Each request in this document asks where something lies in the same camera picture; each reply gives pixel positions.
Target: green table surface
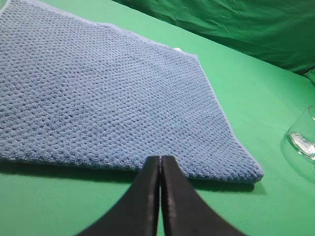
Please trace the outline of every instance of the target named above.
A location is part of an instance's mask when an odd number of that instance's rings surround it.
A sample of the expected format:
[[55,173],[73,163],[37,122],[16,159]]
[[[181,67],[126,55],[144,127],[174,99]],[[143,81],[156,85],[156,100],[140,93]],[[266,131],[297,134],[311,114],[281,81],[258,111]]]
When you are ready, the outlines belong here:
[[[44,2],[198,55],[236,136],[262,165],[265,177],[254,188],[193,180],[197,192],[248,235],[314,233],[313,165],[300,156],[288,158],[290,147],[281,145],[286,130],[315,104],[310,81],[111,0]],[[103,215],[134,177],[130,172],[0,162],[0,235],[72,236]],[[158,235],[163,235],[162,224]]]

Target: glass rim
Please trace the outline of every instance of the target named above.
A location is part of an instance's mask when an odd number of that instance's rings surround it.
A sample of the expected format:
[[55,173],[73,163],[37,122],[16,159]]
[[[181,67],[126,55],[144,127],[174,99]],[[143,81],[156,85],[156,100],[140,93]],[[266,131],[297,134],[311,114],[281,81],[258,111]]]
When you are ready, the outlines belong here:
[[307,108],[308,114],[315,120],[315,105],[308,106]]

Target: blue towel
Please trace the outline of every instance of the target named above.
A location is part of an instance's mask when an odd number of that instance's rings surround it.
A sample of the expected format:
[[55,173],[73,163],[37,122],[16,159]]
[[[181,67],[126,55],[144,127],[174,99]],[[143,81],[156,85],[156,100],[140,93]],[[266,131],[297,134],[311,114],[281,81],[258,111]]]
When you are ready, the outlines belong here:
[[254,183],[197,58],[36,1],[0,14],[0,159],[139,170],[174,155],[188,177]]

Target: textured waffle fabric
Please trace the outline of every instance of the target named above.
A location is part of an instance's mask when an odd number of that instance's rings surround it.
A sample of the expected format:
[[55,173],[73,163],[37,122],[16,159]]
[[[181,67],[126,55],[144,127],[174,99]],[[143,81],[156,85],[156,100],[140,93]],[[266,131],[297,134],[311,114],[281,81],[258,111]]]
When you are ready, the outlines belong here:
[[139,170],[174,155],[188,177],[254,183],[195,56],[42,3],[0,15],[0,159]]

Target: clear drinking glass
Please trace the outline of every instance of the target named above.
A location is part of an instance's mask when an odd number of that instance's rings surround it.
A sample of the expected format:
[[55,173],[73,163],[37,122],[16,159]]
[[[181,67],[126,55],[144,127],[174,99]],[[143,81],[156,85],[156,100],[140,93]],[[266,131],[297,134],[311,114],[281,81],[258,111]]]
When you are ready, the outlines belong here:
[[315,106],[308,107],[288,130],[286,137],[299,154],[315,161]]

